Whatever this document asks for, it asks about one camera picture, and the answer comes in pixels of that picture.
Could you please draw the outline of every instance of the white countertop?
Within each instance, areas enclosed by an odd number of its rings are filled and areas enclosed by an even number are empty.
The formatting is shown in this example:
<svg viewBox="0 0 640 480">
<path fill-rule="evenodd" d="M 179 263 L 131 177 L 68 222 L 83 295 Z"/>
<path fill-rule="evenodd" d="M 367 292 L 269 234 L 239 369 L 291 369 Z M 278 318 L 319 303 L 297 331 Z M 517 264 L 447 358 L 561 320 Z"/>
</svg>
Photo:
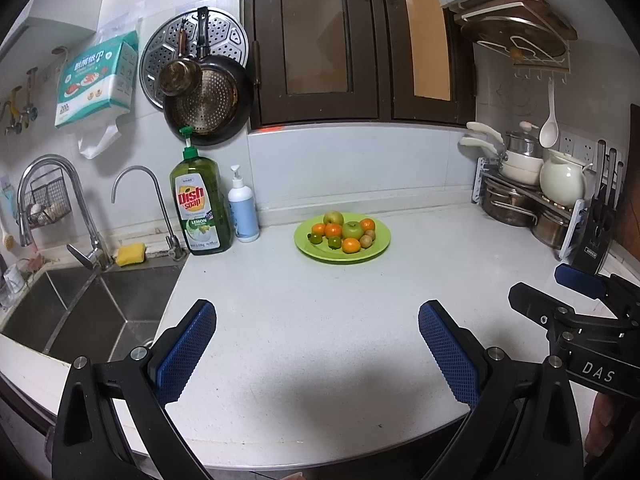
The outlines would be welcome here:
<svg viewBox="0 0 640 480">
<path fill-rule="evenodd" d="M 294 224 L 263 229 L 251 244 L 190 256 L 159 332 L 198 299 L 218 325 L 178 402 L 166 409 L 200 461 L 215 468 L 319 465 L 396 446 L 468 408 L 450 392 L 417 326 L 438 299 L 482 345 L 541 362 L 542 328 L 511 310 L 523 281 L 582 314 L 610 316 L 554 281 L 553 252 L 524 228 L 476 205 L 377 215 L 392 241 L 379 257 L 332 265 L 292 242 Z M 609 272 L 631 278 L 609 258 Z M 57 411 L 68 365 L 0 336 L 0 371 Z M 594 393 L 573 384 L 586 433 Z M 131 447 L 144 451 L 123 402 Z"/>
</svg>

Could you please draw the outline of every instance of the knife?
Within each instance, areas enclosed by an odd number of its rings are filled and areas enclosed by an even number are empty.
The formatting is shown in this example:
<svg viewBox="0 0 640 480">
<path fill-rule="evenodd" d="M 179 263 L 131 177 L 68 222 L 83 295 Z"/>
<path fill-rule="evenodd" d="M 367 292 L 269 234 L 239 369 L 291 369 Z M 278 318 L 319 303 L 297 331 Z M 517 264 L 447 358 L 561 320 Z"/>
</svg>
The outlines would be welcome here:
<svg viewBox="0 0 640 480">
<path fill-rule="evenodd" d="M 616 174 L 616 157 L 618 152 L 615 148 L 609 150 L 609 166 L 607 170 L 607 194 L 605 195 L 604 203 L 609 205 L 609 197 L 611 196 L 611 186 L 613 184 L 613 178 Z"/>
<path fill-rule="evenodd" d="M 618 199 L 620 198 L 620 190 L 622 189 L 622 168 L 623 168 L 624 164 L 622 164 L 622 161 L 620 160 L 618 162 L 618 169 L 616 170 L 616 173 L 618 174 L 618 178 L 616 179 L 616 197 L 614 199 L 613 202 L 613 209 L 617 209 L 618 208 Z"/>
<path fill-rule="evenodd" d="M 597 200 L 600 196 L 600 189 L 602 188 L 602 175 L 604 174 L 604 152 L 607 149 L 607 143 L 600 139 L 598 141 L 598 150 L 596 152 L 596 189 L 593 192 L 593 197 Z"/>
</svg>

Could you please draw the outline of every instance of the teal tissue package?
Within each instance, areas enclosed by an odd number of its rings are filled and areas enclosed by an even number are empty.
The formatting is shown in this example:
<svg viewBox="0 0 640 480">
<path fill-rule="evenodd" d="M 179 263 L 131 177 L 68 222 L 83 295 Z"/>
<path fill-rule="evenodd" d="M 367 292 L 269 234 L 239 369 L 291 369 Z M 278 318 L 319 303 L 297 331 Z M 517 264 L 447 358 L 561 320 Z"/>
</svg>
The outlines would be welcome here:
<svg viewBox="0 0 640 480">
<path fill-rule="evenodd" d="M 85 50 L 64 67 L 58 88 L 55 126 L 99 114 L 100 122 L 130 110 L 138 64 L 138 34 L 131 31 Z"/>
</svg>

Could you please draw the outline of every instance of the floor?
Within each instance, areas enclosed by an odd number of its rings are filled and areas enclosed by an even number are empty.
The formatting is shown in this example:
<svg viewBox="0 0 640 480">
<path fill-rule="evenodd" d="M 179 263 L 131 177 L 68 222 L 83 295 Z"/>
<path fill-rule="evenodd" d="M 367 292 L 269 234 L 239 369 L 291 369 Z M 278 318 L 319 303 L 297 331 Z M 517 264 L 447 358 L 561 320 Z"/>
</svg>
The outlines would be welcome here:
<svg viewBox="0 0 640 480">
<path fill-rule="evenodd" d="M 460 422 L 389 451 L 302 472 L 305 480 L 422 480 L 453 438 Z M 210 471 L 210 474 L 214 480 L 280 480 L 297 471 Z"/>
</svg>

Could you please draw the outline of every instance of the white ceramic kettle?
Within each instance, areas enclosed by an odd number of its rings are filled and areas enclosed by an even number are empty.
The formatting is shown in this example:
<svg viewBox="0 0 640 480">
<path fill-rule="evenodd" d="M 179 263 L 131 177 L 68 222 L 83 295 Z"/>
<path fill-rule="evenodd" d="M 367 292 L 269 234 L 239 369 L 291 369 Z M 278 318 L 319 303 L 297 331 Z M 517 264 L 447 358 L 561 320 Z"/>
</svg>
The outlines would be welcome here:
<svg viewBox="0 0 640 480">
<path fill-rule="evenodd" d="M 584 198 L 585 180 L 582 172 L 591 166 L 566 153 L 548 150 L 549 158 L 540 170 L 542 193 L 553 202 L 573 207 L 575 201 Z"/>
</svg>

